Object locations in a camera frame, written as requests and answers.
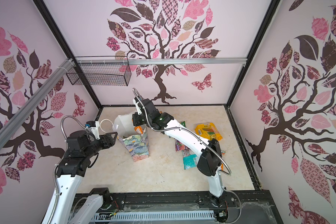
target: floor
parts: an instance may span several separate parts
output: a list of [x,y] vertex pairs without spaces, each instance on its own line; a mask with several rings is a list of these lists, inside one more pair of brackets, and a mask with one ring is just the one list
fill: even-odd
[[[213,122],[223,139],[219,141],[226,151],[224,160],[232,176],[223,175],[228,190],[254,190],[244,159],[238,147],[224,106],[157,106],[186,127],[194,131],[195,124]],[[134,107],[104,108],[99,121],[134,111]],[[112,132],[109,121],[102,123],[103,130]],[[92,168],[87,169],[78,193],[89,193],[94,187],[108,187],[110,192],[165,192],[208,191],[206,176],[197,168],[184,170],[182,152],[175,151],[175,139],[148,129],[150,157],[134,162],[119,142],[99,152]]]

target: tree decal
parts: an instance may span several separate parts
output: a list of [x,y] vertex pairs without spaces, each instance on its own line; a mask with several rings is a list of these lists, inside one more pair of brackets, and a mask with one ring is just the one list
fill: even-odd
[[[208,6],[208,0],[162,0],[162,10],[158,11],[160,0],[150,1],[123,1],[116,0],[123,7],[112,11],[112,18],[116,16],[122,21],[108,20],[108,26],[114,37],[109,37],[106,45],[120,56],[122,48],[125,48],[129,58],[153,59],[153,58],[215,58],[220,52],[211,49],[218,39],[208,39],[214,27],[206,27],[211,24],[213,12]],[[183,18],[177,17],[183,8]],[[181,21],[189,17],[193,20],[186,21],[183,25]],[[133,27],[133,22],[140,21],[141,25]],[[184,65],[140,65],[131,66],[132,71],[136,71],[137,76],[145,78],[152,77],[158,84],[160,92],[152,100],[161,99],[165,104],[169,104],[166,99],[176,99],[167,93],[167,88],[161,76],[166,74],[176,75],[180,72],[187,76],[187,72],[196,72],[205,68],[202,64]],[[211,81],[194,82],[198,90],[211,86]]]
[[[332,9],[333,18],[336,20],[336,5],[332,6]],[[336,193],[336,180],[331,179],[336,177],[336,153],[333,152],[333,148],[323,149],[319,143],[336,143],[336,137],[332,135],[336,132],[336,118],[328,119],[331,115],[336,116],[334,29],[335,27],[332,24],[330,26],[324,18],[313,18],[312,33],[315,37],[296,37],[300,43],[299,50],[293,49],[288,42],[280,57],[272,58],[267,63],[268,74],[260,79],[261,84],[254,90],[257,100],[262,103],[257,111],[262,114],[263,135],[259,144],[252,144],[246,139],[253,150],[253,163],[255,157],[263,171],[260,154],[264,151],[267,141],[276,136],[276,144],[281,145],[282,153],[292,155],[292,171],[297,173],[300,168],[306,183],[329,204],[329,183]],[[322,37],[326,39],[323,47],[319,48],[318,42],[321,43],[321,40],[318,39]],[[305,58],[306,63],[299,63],[300,56]],[[316,63],[321,64],[321,69],[317,68]],[[314,105],[316,109],[313,110],[310,105]],[[305,137],[305,134],[314,134],[314,137]],[[296,154],[298,149],[302,158]],[[329,162],[330,165],[318,164],[319,161]],[[308,219],[305,215],[309,214],[310,218],[318,217],[321,223],[328,223],[315,213],[303,212],[302,207],[294,201],[290,204],[290,209],[295,218],[301,216]]]

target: black wire mesh basket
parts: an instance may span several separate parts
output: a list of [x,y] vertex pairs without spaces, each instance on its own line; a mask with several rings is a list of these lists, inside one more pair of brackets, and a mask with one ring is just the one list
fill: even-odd
[[100,60],[99,63],[85,60],[79,61],[79,69],[72,67],[66,73],[72,85],[109,85],[109,86],[128,86],[131,78],[131,70],[126,56],[116,57],[117,62],[112,60]]

